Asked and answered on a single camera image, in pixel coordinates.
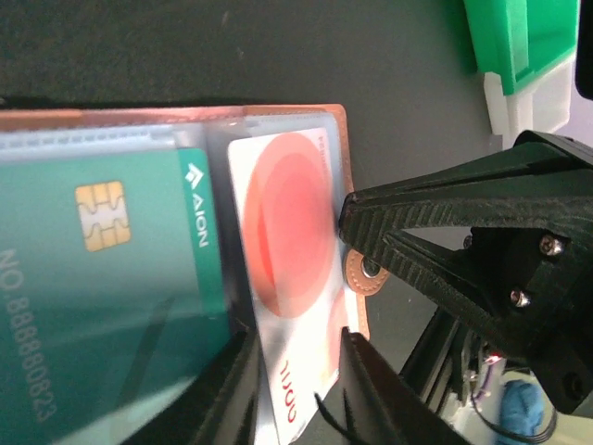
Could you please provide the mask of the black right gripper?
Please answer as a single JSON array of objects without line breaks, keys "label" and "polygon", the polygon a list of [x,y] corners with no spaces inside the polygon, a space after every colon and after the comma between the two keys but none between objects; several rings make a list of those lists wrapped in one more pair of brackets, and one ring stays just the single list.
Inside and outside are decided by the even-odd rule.
[{"label": "black right gripper", "polygon": [[356,190],[342,240],[419,290],[507,356],[553,405],[592,413],[592,202],[587,197],[428,198],[402,193],[590,168],[592,148],[524,131],[458,166]]}]

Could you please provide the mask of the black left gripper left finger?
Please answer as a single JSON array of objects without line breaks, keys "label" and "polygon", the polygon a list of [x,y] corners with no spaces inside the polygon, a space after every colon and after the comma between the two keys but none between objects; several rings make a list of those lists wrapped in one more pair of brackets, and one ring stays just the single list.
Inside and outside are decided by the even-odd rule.
[{"label": "black left gripper left finger", "polygon": [[236,333],[172,405],[125,440],[145,444],[252,444],[259,405],[259,337]]}]

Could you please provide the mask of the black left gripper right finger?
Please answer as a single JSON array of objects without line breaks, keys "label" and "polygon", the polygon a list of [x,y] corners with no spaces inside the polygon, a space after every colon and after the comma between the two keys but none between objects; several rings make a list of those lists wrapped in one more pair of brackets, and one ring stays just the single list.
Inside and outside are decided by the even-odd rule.
[{"label": "black left gripper right finger", "polygon": [[341,331],[346,444],[454,445],[467,440],[431,412],[360,333]]}]

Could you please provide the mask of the pink leather card holder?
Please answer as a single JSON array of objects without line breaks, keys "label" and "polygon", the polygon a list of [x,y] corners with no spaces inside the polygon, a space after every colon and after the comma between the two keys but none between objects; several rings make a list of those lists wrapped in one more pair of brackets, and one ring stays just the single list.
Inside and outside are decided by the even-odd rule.
[{"label": "pink leather card holder", "polygon": [[[230,337],[200,377],[236,333],[253,331],[259,337],[233,194],[228,147],[239,139],[313,128],[323,128],[328,133],[335,234],[346,295],[347,323],[338,330],[336,382],[339,376],[341,330],[348,327],[353,332],[368,333],[366,298],[375,293],[386,278],[385,273],[365,265],[361,255],[347,248],[337,234],[340,210],[346,195],[353,188],[347,117],[342,107],[230,106],[5,111],[1,115],[1,168],[10,162],[78,159],[150,150],[199,148],[206,153]],[[259,405],[255,442],[252,444],[271,444],[269,440],[274,436],[275,426],[260,337],[259,345]],[[316,404],[327,395],[334,383],[325,394],[315,398]]]}]

